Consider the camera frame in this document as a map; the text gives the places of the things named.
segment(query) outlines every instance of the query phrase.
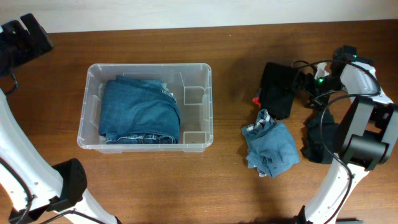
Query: black mount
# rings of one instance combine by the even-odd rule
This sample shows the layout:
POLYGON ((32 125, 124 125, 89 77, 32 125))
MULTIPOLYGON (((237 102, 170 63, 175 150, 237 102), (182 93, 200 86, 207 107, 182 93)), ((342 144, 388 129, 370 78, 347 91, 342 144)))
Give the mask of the black mount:
POLYGON ((12 69, 23 65, 54 48, 43 27, 31 14, 21 16, 27 30, 17 20, 1 26, 0 77, 10 75, 12 69))
MULTIPOLYGON (((21 224, 36 221, 45 211, 61 212, 71 208, 83 199, 83 192, 87 189, 87 178, 80 161, 78 159, 70 159, 69 161, 53 166, 53 168, 61 174, 63 179, 61 196, 49 199, 49 204, 46 206, 29 211, 28 216, 21 224)), ((13 208, 8 221, 10 223, 17 223, 24 211, 20 210, 18 212, 13 208)))
POLYGON ((398 105, 356 97, 336 131, 334 148, 345 164, 373 170, 390 158, 398 138, 397 125, 398 105), (366 130, 368 123, 379 132, 366 130))

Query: wooden table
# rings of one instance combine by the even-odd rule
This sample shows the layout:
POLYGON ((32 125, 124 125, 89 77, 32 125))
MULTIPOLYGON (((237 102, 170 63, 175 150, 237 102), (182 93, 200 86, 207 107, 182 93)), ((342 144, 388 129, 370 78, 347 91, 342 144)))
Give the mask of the wooden table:
MULTIPOLYGON (((289 65, 331 58, 343 44, 371 58, 389 97, 398 102, 398 21, 333 22, 200 29, 50 34, 55 49, 16 70, 20 89, 8 98, 15 118, 51 165, 78 158, 88 188, 123 223, 237 223, 292 217, 317 192, 329 166, 301 163, 275 179, 245 163, 241 128, 258 108, 251 98, 268 61, 289 65), (102 154, 78 147, 86 71, 93 63, 208 63, 213 71, 215 139, 203 153, 102 154)), ((340 122, 348 100, 332 106, 340 122)), ((294 101, 283 120, 297 149, 312 111, 294 101)), ((340 217, 366 223, 398 219, 398 150, 354 190, 340 217)), ((0 190, 0 222, 12 203, 0 190)), ((50 218, 46 213, 40 220, 50 218)), ((68 223, 61 218, 54 223, 68 223)))

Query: denim jeans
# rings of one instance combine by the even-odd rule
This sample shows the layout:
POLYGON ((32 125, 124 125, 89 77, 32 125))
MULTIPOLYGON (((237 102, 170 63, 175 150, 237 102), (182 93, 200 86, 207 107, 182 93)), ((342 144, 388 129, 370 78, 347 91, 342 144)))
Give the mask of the denim jeans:
POLYGON ((178 143, 180 112, 160 80, 116 76, 102 99, 99 135, 107 144, 178 143))
POLYGON ((248 144, 248 167, 257 167, 260 177, 275 177, 300 162, 294 139, 283 122, 276 123, 266 109, 255 124, 242 129, 248 144))

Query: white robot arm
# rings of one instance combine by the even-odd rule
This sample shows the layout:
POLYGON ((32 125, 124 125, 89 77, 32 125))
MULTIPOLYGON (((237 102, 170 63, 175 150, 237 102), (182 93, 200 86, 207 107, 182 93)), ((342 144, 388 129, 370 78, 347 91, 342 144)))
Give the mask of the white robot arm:
MULTIPOLYGON (((0 76, 14 75, 12 69, 53 49, 47 34, 32 14, 0 29, 0 76)), ((14 119, 6 96, 0 90, 0 184, 14 209, 11 223, 31 223, 44 211, 55 211, 72 223, 120 221, 105 212, 87 189, 83 166, 77 159, 48 165, 14 119)))
MULTIPOLYGON (((353 64, 369 71, 376 78, 373 66, 361 62, 353 64)), ((340 78, 349 95, 377 92, 377 83, 359 68, 345 66, 340 78)), ((381 88, 379 92, 380 94, 369 98, 351 97, 352 105, 336 132, 335 149, 339 150, 335 156, 348 166, 353 180, 350 183, 348 170, 334 159, 320 190, 307 206, 302 208, 300 215, 296 217, 296 223, 336 223, 340 211, 338 207, 343 206, 359 181, 366 177, 376 164, 383 164, 388 160, 398 136, 395 131, 398 124, 398 106, 392 103, 381 88), (367 131, 368 122, 380 128, 380 133, 367 131)))

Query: clear plastic bin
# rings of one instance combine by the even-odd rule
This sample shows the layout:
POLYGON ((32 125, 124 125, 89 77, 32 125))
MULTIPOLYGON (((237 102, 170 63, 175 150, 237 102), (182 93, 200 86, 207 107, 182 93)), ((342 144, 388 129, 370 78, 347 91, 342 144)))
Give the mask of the clear plastic bin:
POLYGON ((205 63, 186 64, 94 64, 87 72, 81 111, 78 145, 103 153, 184 151, 203 152, 213 143, 213 100, 211 68, 205 63), (178 144, 105 144, 98 134, 101 98, 106 81, 116 75, 161 80, 173 93, 180 110, 178 144))

